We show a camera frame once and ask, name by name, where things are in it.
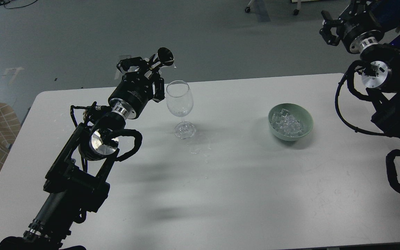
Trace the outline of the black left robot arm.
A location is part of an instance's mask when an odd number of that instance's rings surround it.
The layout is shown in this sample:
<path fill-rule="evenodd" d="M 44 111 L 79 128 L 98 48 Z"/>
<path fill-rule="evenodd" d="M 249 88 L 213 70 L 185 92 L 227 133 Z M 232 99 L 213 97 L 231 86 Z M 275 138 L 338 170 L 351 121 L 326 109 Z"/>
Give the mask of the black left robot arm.
<path fill-rule="evenodd" d="M 120 84 L 106 106 L 71 106 L 75 130 L 45 176 L 48 198 L 22 237 L 6 237 L 0 250 L 58 250 L 73 223 L 85 222 L 108 197 L 107 177 L 118 161 L 138 152 L 143 136 L 125 128 L 139 117 L 148 101 L 165 98 L 162 67 L 173 66 L 174 55 L 160 48 L 149 59 L 122 59 L 116 65 Z"/>

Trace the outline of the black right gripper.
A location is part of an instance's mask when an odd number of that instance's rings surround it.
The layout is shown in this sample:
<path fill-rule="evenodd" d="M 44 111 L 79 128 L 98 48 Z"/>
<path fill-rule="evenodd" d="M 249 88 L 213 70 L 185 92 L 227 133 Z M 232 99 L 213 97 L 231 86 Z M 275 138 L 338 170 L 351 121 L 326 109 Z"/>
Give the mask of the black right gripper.
<path fill-rule="evenodd" d="M 342 13 L 338 19 L 333 19 L 326 10 L 321 11 L 323 27 L 319 31 L 326 44 L 338 46 L 340 39 L 350 54 L 359 54 L 362 51 L 361 42 L 368 38 L 381 41 L 384 38 L 384 29 L 370 11 L 377 0 L 350 0 L 346 7 L 347 13 Z M 337 35 L 332 33 L 337 28 Z"/>

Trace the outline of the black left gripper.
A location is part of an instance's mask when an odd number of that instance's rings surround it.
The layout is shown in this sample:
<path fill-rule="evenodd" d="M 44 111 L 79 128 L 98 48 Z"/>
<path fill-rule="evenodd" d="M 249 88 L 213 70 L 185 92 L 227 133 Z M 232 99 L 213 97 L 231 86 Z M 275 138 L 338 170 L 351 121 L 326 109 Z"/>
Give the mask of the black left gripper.
<path fill-rule="evenodd" d="M 111 107 L 119 102 L 124 104 L 129 109 L 128 119 L 137 119 L 149 100 L 159 103 L 165 99 L 165 80 L 159 73 L 154 73 L 151 80 L 144 76 L 149 71 L 149 63 L 145 59 L 122 59 L 116 68 L 124 76 L 108 98 L 108 103 Z"/>

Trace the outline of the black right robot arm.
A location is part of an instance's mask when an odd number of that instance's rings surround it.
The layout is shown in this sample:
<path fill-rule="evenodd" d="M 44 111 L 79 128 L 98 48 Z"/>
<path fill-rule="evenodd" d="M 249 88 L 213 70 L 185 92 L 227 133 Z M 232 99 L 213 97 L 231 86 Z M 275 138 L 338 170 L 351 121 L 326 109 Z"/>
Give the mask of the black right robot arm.
<path fill-rule="evenodd" d="M 349 65 L 335 93 L 340 120 L 356 133 L 400 138 L 400 0 L 352 0 L 337 18 L 321 11 L 319 33 L 331 46 L 343 43 L 360 59 Z M 341 87 L 361 101 L 373 104 L 371 121 L 376 133 L 347 122 L 339 108 Z"/>

